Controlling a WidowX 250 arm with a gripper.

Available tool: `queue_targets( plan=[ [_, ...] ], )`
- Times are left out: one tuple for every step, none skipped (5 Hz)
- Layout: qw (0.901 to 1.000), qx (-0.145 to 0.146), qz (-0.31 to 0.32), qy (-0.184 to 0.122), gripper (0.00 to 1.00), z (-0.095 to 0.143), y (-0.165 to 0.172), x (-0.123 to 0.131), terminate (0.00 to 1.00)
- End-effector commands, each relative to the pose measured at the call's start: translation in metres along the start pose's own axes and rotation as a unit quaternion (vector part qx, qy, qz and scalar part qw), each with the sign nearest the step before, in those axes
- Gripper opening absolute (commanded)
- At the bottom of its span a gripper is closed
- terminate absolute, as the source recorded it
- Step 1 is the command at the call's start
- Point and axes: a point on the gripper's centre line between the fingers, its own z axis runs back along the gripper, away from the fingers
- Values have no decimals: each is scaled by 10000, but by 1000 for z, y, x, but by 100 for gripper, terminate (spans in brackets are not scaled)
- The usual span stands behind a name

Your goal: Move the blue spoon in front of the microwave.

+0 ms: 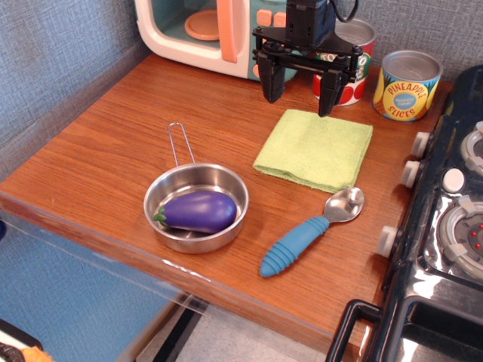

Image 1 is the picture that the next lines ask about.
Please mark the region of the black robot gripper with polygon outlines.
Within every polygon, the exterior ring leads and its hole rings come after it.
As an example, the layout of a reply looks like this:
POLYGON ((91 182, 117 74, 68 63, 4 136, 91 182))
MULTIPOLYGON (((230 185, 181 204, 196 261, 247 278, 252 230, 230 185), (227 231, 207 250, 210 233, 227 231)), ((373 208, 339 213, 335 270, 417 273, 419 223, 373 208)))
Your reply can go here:
POLYGON ((318 115, 330 115, 348 81, 355 80, 361 50, 335 34, 337 20, 348 23, 359 2, 343 14, 338 1, 286 1, 282 26, 253 28, 254 61, 263 95, 276 102, 285 91, 285 70, 321 74, 318 115))

